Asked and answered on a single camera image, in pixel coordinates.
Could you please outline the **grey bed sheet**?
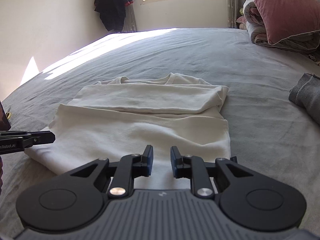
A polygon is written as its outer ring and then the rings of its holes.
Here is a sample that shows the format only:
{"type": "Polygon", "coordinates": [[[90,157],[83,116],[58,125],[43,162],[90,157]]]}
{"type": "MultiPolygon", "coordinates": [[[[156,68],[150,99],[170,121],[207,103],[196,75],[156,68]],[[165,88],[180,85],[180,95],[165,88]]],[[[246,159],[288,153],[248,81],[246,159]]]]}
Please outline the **grey bed sheet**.
{"type": "Polygon", "coordinates": [[[229,88],[222,107],[238,162],[287,183],[305,196],[302,227],[319,233],[319,125],[289,100],[304,73],[319,66],[289,51],[253,44],[236,29],[165,29],[108,35],[68,54],[3,102],[14,130],[37,131],[85,86],[125,76],[170,73],[229,88]]]}

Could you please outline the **pink velvet pillow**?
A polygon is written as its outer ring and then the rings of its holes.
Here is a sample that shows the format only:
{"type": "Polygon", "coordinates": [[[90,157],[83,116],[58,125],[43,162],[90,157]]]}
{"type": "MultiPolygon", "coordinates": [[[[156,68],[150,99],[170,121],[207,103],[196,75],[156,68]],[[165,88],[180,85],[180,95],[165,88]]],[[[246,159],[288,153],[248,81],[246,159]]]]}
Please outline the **pink velvet pillow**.
{"type": "Polygon", "coordinates": [[[254,0],[263,19],[269,44],[319,32],[318,0],[254,0]]]}

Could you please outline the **white Pooh sweatshirt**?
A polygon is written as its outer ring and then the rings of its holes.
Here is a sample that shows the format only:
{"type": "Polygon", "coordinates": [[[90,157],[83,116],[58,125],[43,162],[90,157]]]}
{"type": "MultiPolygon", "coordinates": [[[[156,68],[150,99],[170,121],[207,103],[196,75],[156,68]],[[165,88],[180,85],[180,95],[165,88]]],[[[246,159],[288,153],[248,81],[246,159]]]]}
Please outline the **white Pooh sweatshirt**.
{"type": "Polygon", "coordinates": [[[63,174],[95,159],[119,161],[153,147],[150,178],[138,178],[139,189],[183,189],[189,183],[174,179],[170,149],[204,161],[231,156],[227,120],[220,111],[226,86],[203,79],[169,74],[161,79],[117,77],[85,86],[61,104],[48,125],[52,144],[25,150],[26,155],[55,174],[63,174]]]}

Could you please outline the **folded grey garment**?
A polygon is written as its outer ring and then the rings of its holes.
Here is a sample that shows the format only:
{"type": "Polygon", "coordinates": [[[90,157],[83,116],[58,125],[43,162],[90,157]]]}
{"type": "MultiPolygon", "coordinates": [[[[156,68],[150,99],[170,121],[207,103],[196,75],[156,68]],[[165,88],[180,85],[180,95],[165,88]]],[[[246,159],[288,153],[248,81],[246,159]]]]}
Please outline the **folded grey garment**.
{"type": "Polygon", "coordinates": [[[297,84],[290,90],[289,100],[306,110],[308,115],[320,123],[320,79],[315,74],[304,73],[297,84]]]}

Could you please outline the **dark hanging jacket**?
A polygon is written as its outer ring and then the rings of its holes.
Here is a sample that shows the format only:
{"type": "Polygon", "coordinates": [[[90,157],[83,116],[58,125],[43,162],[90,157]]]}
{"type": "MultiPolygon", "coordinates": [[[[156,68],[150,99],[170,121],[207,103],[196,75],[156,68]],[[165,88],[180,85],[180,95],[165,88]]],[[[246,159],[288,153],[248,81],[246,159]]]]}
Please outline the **dark hanging jacket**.
{"type": "Polygon", "coordinates": [[[133,0],[94,0],[95,11],[107,31],[121,32],[126,18],[126,7],[133,0]]]}

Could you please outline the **folded grey pink quilt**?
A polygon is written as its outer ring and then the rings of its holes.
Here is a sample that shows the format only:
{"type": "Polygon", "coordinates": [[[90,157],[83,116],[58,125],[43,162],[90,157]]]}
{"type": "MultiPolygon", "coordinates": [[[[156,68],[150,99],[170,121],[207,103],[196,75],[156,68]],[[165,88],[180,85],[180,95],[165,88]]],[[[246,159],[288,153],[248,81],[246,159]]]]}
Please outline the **folded grey pink quilt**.
{"type": "Polygon", "coordinates": [[[319,2],[306,0],[293,6],[293,0],[245,0],[237,19],[245,26],[252,43],[308,53],[319,48],[319,2]]]}

